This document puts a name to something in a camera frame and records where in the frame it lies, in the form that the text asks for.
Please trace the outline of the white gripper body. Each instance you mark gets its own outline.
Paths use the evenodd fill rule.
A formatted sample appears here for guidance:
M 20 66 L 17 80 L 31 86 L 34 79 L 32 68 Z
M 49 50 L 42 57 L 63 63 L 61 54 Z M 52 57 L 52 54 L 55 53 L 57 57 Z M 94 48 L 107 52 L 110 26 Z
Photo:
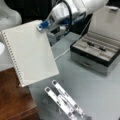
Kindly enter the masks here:
M 81 16 L 82 0 L 58 0 L 44 21 L 45 28 L 54 30 L 60 25 L 68 28 Z

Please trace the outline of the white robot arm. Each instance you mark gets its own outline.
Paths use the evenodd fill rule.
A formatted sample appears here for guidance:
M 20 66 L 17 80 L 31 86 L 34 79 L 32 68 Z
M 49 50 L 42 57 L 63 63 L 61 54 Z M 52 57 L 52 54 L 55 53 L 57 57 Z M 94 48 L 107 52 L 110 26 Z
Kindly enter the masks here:
M 54 30 L 60 25 L 70 28 L 80 19 L 104 7 L 109 0 L 58 0 L 48 15 L 46 29 Z

